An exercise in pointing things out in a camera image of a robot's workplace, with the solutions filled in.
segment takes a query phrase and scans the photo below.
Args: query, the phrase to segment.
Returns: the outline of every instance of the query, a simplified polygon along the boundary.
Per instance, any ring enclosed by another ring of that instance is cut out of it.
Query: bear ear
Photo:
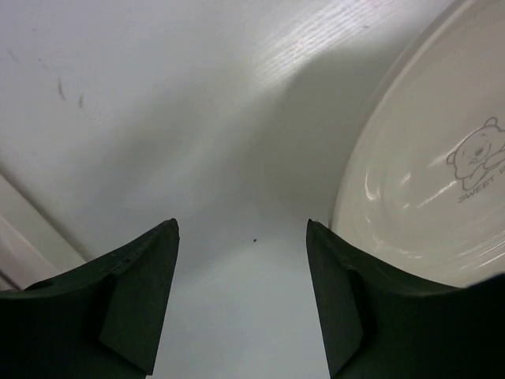
[[[447,157],[447,164],[455,164],[456,152],[452,152]]]
[[[496,117],[491,117],[486,121],[484,126],[498,126],[498,118]]]

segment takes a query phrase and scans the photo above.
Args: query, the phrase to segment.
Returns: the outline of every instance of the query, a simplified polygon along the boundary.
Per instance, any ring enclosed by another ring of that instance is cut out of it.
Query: scratch mark
[[[47,68],[46,64],[43,62],[43,60],[39,58],[39,59],[38,59],[38,61],[39,61],[39,63],[40,63],[40,66],[41,66],[43,69],[45,69],[46,71],[48,71],[48,68]]]
[[[60,97],[62,98],[62,100],[66,100],[66,97],[65,95],[63,94],[63,84],[62,84],[62,80],[60,78],[58,78],[58,93],[60,95]]]
[[[17,56],[16,56],[16,55],[14,55],[14,53],[13,53],[11,50],[7,49],[7,52],[9,53],[10,57],[11,57],[11,58],[12,58],[15,62],[20,63],[20,62],[19,62],[19,59],[17,59]]]

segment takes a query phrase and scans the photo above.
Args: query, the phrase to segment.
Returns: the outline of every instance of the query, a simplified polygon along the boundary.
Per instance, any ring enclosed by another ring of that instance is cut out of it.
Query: logo
[[[498,118],[491,117],[480,129],[470,134],[449,156],[447,164],[454,166],[454,177],[464,191],[479,192],[494,181],[496,172],[505,162],[505,130],[498,127]]]

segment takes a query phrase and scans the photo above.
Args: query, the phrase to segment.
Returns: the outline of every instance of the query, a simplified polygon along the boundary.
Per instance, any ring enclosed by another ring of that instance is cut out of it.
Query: plate
[[[505,269],[505,1],[459,2],[390,71],[332,229],[402,270],[464,287]]]

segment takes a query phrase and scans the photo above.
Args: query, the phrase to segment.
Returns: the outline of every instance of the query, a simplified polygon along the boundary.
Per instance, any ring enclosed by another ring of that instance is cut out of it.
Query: cartoon bear print
[[[484,177],[505,161],[505,131],[498,127],[498,118],[491,117],[484,126],[470,134],[449,156],[454,176],[462,181],[465,191],[471,190]]]

